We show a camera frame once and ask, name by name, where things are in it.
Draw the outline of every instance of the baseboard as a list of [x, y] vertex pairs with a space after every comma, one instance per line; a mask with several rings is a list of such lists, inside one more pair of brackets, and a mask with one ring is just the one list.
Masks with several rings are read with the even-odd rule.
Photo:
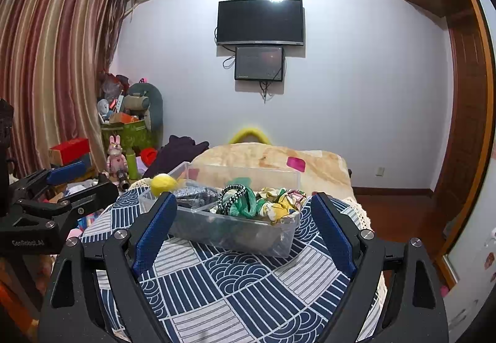
[[354, 194], [368, 194], [378, 196], [429, 196], [432, 197], [433, 191], [430, 189], [400, 189], [400, 188], [362, 188], [353, 187]]

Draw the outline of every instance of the yellow arch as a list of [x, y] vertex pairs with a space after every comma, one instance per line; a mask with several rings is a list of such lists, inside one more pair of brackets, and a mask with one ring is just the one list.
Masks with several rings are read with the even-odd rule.
[[230, 145], [233, 145], [235, 143], [241, 142], [246, 136], [255, 136], [257, 139], [259, 139], [260, 143], [263, 143], [264, 145], [272, 145], [267, 138], [267, 136], [259, 129], [256, 127], [245, 127], [244, 129], [241, 129], [239, 132], [237, 132], [234, 137], [231, 139], [229, 142]]

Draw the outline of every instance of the bed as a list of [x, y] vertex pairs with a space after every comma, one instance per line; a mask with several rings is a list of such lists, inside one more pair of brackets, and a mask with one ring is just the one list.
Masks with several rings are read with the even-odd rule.
[[[326, 192], [359, 228], [370, 220], [357, 204], [346, 162], [326, 151], [296, 151], [259, 143], [214, 147], [193, 163], [288, 169], [301, 173], [301, 189]], [[140, 214], [146, 180], [119, 197], [83, 234], [83, 242], [107, 239]], [[168, 235], [153, 268], [139, 282], [172, 341], [314, 342], [332, 316], [349, 279], [339, 272], [309, 212], [302, 210], [288, 258], [251, 255]], [[114, 333], [127, 338], [105, 271], [98, 271]], [[383, 277], [358, 340], [371, 336], [384, 304]]]

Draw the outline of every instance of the dark purple cloth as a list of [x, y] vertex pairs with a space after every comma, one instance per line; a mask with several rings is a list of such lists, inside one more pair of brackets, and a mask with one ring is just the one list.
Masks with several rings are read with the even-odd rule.
[[153, 178], [157, 174], [167, 174], [185, 161], [191, 162], [195, 157], [208, 150], [208, 142], [197, 145], [191, 137], [170, 136], [169, 143], [163, 146], [157, 158], [146, 170], [143, 178]]

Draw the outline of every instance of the green storage bin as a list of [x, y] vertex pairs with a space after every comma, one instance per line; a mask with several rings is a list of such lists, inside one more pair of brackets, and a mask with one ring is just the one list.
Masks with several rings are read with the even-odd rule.
[[156, 144], [155, 135], [148, 131], [145, 121], [133, 123], [104, 123], [101, 125], [103, 146], [105, 151], [109, 147], [110, 136], [121, 136], [122, 152], [125, 153], [128, 148], [138, 147], [140, 150], [147, 147], [154, 147]]

